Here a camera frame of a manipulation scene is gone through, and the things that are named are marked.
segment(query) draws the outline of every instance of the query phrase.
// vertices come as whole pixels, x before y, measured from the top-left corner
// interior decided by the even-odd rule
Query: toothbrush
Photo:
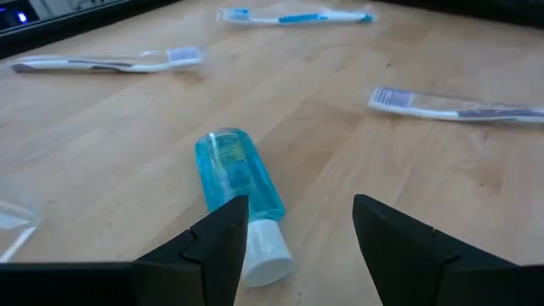
[[[428,93],[378,87],[368,106],[380,111],[461,122],[544,122],[544,108],[485,103]]]
[[[200,49],[185,47],[153,51],[132,58],[29,56],[8,63],[8,67],[18,73],[55,70],[152,73],[191,67],[201,62]]]
[[[375,20],[372,14],[367,12],[343,12],[327,10],[316,14],[292,14],[277,18],[255,18],[249,8],[225,8],[222,10],[219,18],[223,21],[241,25],[300,25],[308,23],[370,23]]]

